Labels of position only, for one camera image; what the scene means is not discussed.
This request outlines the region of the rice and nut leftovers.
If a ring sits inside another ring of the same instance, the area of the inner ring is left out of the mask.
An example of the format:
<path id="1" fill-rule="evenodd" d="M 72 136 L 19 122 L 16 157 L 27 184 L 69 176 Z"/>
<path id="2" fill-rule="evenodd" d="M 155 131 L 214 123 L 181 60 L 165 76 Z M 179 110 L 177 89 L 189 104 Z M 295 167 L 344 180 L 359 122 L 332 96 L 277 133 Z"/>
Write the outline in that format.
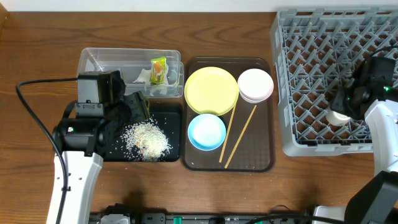
<path id="1" fill-rule="evenodd" d="M 128 161 L 157 162 L 173 149 L 157 120 L 152 118 L 125 126 L 120 138 L 123 156 Z"/>

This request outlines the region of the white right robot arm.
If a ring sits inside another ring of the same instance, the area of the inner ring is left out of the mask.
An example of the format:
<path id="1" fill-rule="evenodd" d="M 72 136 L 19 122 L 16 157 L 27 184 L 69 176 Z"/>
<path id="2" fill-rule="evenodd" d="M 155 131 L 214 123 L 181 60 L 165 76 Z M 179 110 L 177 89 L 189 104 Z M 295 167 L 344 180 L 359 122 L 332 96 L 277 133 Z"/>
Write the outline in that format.
<path id="1" fill-rule="evenodd" d="M 334 126 L 365 121 L 371 133 L 374 177 L 345 207 L 317 206 L 314 216 L 345 223 L 397 223 L 396 60 L 369 57 L 354 72 L 354 83 L 338 90 L 326 118 Z"/>

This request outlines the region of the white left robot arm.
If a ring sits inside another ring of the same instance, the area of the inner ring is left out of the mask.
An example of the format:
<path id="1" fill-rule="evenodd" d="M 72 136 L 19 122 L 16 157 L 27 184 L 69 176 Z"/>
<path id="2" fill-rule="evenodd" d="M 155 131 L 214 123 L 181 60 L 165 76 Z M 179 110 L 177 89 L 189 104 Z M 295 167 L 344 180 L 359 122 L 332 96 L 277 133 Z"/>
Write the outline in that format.
<path id="1" fill-rule="evenodd" d="M 139 91 L 125 93 L 121 72 L 83 72 L 78 98 L 70 102 L 52 139 L 55 179 L 47 223 L 87 223 L 96 180 L 105 156 L 127 125 L 149 119 L 149 103 Z"/>

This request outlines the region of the light blue bowl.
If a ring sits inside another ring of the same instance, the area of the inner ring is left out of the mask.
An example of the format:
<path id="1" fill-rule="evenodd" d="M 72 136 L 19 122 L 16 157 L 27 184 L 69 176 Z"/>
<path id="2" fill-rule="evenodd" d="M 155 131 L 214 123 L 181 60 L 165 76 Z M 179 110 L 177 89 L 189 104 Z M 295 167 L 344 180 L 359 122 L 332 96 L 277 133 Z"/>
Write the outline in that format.
<path id="1" fill-rule="evenodd" d="M 226 126 L 218 116 L 200 114 L 189 123 L 187 135 L 195 148 L 201 151 L 212 151 L 224 143 Z"/>

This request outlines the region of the green snack wrapper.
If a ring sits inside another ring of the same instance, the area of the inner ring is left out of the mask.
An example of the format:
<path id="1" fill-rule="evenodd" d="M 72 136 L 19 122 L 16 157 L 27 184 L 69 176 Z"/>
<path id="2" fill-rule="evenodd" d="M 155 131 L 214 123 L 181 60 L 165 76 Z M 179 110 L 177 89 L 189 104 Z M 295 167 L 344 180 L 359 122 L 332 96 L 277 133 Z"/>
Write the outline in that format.
<path id="1" fill-rule="evenodd" d="M 164 77 L 167 71 L 167 58 L 153 58 L 151 62 L 150 82 L 155 85 L 164 83 Z"/>

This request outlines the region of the white cup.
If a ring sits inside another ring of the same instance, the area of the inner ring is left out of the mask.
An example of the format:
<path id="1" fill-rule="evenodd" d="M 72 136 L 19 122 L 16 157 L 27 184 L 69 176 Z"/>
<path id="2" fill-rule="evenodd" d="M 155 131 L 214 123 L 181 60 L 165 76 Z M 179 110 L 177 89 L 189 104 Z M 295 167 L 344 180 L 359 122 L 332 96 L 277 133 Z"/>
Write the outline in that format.
<path id="1" fill-rule="evenodd" d="M 337 113 L 333 111 L 330 107 L 326 110 L 326 120 L 334 126 L 344 126 L 351 120 L 351 117 Z"/>

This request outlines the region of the pink round plate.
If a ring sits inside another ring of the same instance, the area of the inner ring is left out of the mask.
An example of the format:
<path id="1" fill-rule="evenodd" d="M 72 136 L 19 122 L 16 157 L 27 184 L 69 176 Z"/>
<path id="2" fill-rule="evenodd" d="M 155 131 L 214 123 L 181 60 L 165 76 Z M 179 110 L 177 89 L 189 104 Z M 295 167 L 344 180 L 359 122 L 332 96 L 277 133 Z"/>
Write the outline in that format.
<path id="1" fill-rule="evenodd" d="M 274 82 L 266 71 L 251 68 L 238 77 L 238 88 L 239 94 L 245 101 L 256 104 L 271 96 Z"/>

